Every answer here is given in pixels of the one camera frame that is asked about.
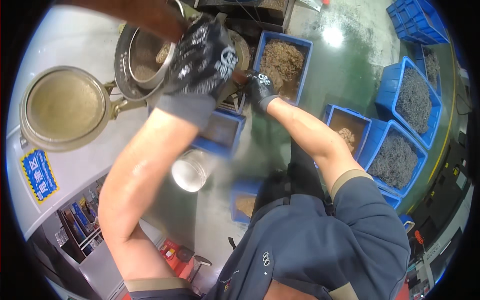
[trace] shirt sleeve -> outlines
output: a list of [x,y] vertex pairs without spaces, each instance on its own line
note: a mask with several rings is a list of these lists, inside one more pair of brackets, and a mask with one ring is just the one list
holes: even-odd
[[394,297],[410,257],[405,228],[365,171],[351,170],[338,180],[341,185],[336,187],[333,198],[336,218],[350,227],[373,269],[379,267],[395,275],[398,284],[391,292]]
[[190,283],[179,277],[126,280],[125,286],[132,300],[199,300]]

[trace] tan sleeve cuff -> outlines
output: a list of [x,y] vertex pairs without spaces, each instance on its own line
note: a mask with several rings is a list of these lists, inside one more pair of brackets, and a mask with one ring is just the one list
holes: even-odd
[[189,288],[192,289],[190,282],[180,277],[165,278],[140,278],[125,280],[125,286],[129,292],[146,291],[146,290],[164,290],[173,288]]
[[345,182],[347,182],[350,179],[355,178],[355,177],[367,177],[367,178],[370,178],[371,180],[373,180],[373,178],[367,172],[365,172],[364,170],[359,170],[359,169],[348,170],[347,172],[340,175],[340,177],[338,177],[338,179],[333,184],[332,191],[330,192],[330,196],[332,197],[332,201],[335,200],[336,193],[338,192],[338,190],[340,190],[342,185],[344,185]]

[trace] hand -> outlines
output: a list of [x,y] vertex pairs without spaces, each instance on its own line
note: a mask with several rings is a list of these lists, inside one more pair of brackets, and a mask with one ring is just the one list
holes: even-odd
[[175,47],[156,107],[203,129],[237,62],[227,29],[201,14]]
[[273,89],[272,80],[267,75],[254,70],[248,70],[246,73],[249,79],[243,88],[246,99],[261,112],[266,112],[268,104],[278,97]]

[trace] brown handle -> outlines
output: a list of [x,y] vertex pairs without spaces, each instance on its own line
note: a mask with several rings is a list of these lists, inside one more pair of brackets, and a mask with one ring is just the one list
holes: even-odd
[[[167,0],[61,0],[70,4],[103,12],[141,27],[172,43],[178,43],[188,28],[187,21],[169,5]],[[244,71],[235,69],[232,79],[242,85],[248,78]]]

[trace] circular sieve lid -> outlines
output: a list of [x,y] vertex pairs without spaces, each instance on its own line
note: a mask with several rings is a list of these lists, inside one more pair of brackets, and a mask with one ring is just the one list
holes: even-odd
[[50,151],[94,140],[108,122],[109,97],[91,74],[69,66],[48,69],[28,86],[20,107],[25,138]]

